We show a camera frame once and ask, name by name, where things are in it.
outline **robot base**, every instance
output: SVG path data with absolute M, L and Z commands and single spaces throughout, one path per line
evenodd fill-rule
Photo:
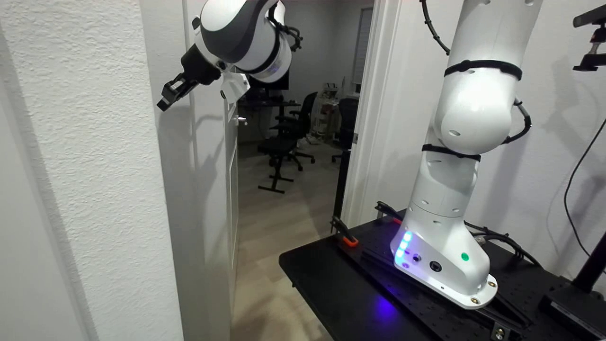
M 410 274 L 423 285 L 435 289 L 436 293 L 444 295 L 446 299 L 453 301 L 455 304 L 467 310 L 486 306 L 493 301 L 493 297 L 499 291 L 499 282 L 493 274 L 488 274 L 486 282 L 482 282 L 478 285 L 478 291 L 474 293 L 465 293 L 450 285 L 444 278 L 450 278 L 448 274 L 452 272 L 452 268 L 457 268 L 457 263 L 435 249 L 414 231 L 406 231 L 402 234 L 400 246 L 393 249 L 393 253 L 395 267 L 399 270 Z

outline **floor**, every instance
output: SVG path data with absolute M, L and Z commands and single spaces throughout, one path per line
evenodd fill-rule
M 296 246 L 328 234 L 340 162 L 332 145 L 310 145 L 317 157 L 298 172 L 285 164 L 285 195 L 262 191 L 258 183 L 270 183 L 268 157 L 255 147 L 241 147 L 241 223 L 239 265 L 234 314 L 236 341 L 330 341 L 315 312 L 287 278 L 279 255 Z

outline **room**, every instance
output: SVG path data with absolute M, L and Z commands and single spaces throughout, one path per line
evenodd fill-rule
M 258 189 L 270 159 L 257 160 L 264 172 L 239 172 L 249 147 L 239 143 L 247 79 L 247 68 L 236 68 L 239 60 L 226 68 L 207 54 L 198 60 L 211 64 L 209 73 L 179 81 L 194 43 L 204 39 L 221 51 L 224 41 L 198 33 L 215 16 L 202 9 L 236 15 L 257 1 L 238 0 L 230 9 L 209 3 L 226 1 L 0 3 L 0 338 L 605 337 L 605 1 L 376 0 L 359 85 L 355 66 L 340 62 L 346 56 L 338 52 L 357 45 L 351 41 L 370 1 L 285 0 L 287 24 L 300 24 L 304 33 L 285 98 L 304 102 L 325 83 L 359 96 L 344 223 L 323 221 L 332 217 L 334 195 L 311 196 L 315 177 L 306 176 L 321 170 L 338 177 L 344 164 L 332 162 L 332 149 L 319 151 L 313 134 L 298 147 L 317 153 L 317 162 L 304 159 L 300 172 L 287 159 L 285 174 L 296 181 L 281 183 L 285 195 Z M 323 5 L 332 9 L 313 15 Z M 260 13 L 266 28 L 279 28 Z M 355 22 L 346 24 L 355 32 L 349 43 L 336 37 L 340 13 Z M 319 33 L 332 33 L 306 37 L 310 16 Z M 510 28 L 501 33 L 518 32 L 508 39 L 518 47 L 505 51 L 522 49 L 522 60 L 474 54 L 474 43 L 495 32 L 497 20 Z M 478 45 L 499 47 L 499 37 Z M 321 52 L 308 54 L 308 45 Z M 442 105 L 453 79 L 484 79 L 488 87 Z M 508 88 L 508 100 L 488 88 Z M 459 98 L 508 107 L 510 130 L 478 128 L 484 115 L 444 119 L 457 113 L 446 107 Z M 525 126 L 527 134 L 501 145 Z M 459 143 L 469 136 L 478 138 L 472 147 Z M 499 141 L 488 147 L 484 138 Z M 239 195 L 245 189 L 258 196 Z M 264 212 L 285 200 L 310 206 L 296 204 L 270 223 Z M 450 212 L 435 217 L 433 206 L 442 202 Z M 436 246 L 446 232 L 461 234 L 448 238 L 452 248 Z M 469 265 L 480 268 L 480 284 L 453 274 Z M 412 268 L 425 268 L 433 280 Z M 571 291 L 582 310 L 567 301 Z M 402 297 L 423 297 L 423 304 Z M 491 310 L 493 302 L 508 312 Z M 427 318 L 429 308 L 440 321 Z

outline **white robotic arm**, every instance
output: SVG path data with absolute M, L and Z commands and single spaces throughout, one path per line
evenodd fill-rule
M 196 20 L 196 43 L 183 56 L 185 71 L 169 81 L 158 105 L 166 111 L 196 85 L 209 85 L 222 71 L 253 75 L 264 83 L 281 79 L 300 49 L 298 28 L 285 26 L 279 0 L 209 0 Z
M 512 126 L 516 83 L 542 0 L 465 0 L 444 90 L 395 265 L 465 308 L 499 289 L 491 261 L 465 225 L 478 164 Z

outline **black table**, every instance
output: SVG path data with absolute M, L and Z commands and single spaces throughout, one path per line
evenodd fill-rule
M 372 221 L 353 229 L 353 234 L 361 238 L 361 249 L 378 251 L 397 229 L 397 223 Z M 281 267 L 334 338 L 495 337 L 493 325 L 482 325 L 463 308 L 414 284 L 412 278 L 387 270 L 378 282 L 378 276 L 366 267 L 378 268 L 380 265 L 364 261 L 361 249 L 351 251 L 338 236 L 328 236 L 281 255 Z M 486 249 L 491 255 L 491 272 L 501 282 L 501 295 L 531 318 L 531 327 L 522 333 L 524 338 L 577 338 L 541 310 L 544 293 L 567 285 L 569 280 L 531 263 L 514 261 L 514 253 L 495 244 L 486 244 Z M 425 299 L 427 304 L 417 304 L 416 310 L 399 301 L 399 295 L 417 302 Z

